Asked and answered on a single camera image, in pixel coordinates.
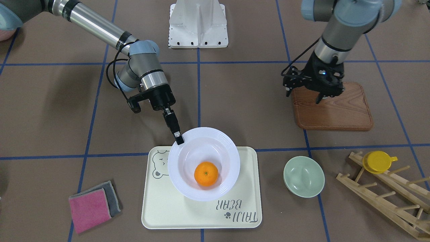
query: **white bracket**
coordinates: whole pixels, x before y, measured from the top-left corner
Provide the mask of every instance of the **white bracket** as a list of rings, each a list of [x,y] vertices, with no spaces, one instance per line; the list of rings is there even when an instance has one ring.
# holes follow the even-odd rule
[[[224,48],[225,6],[218,0],[178,0],[170,6],[169,47]]]

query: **folded towel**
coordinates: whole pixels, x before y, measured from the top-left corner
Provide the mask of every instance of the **folded towel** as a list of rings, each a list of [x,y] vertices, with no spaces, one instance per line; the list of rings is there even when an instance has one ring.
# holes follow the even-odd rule
[[[77,233],[101,224],[121,212],[111,181],[101,183],[71,196],[69,203]]]
[[[104,189],[69,198],[75,231],[82,233],[111,219]]]

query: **green bowl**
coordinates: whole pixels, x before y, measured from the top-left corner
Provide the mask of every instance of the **green bowl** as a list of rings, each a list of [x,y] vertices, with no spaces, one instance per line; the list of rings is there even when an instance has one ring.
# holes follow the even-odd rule
[[[302,198],[318,195],[324,188],[324,172],[316,161],[296,156],[284,168],[284,182],[288,190]]]

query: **orange fruit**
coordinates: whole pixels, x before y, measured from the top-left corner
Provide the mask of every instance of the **orange fruit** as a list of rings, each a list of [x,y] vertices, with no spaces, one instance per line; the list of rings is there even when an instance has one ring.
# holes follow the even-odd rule
[[[194,179],[202,186],[212,186],[218,180],[218,168],[212,162],[202,162],[194,171]]]

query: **yellow mug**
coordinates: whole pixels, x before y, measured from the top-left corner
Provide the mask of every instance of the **yellow mug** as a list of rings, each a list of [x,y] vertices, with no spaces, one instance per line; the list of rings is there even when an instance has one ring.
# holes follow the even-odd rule
[[[383,151],[372,151],[363,157],[363,167],[370,173],[381,174],[391,167],[397,157],[390,157]]]

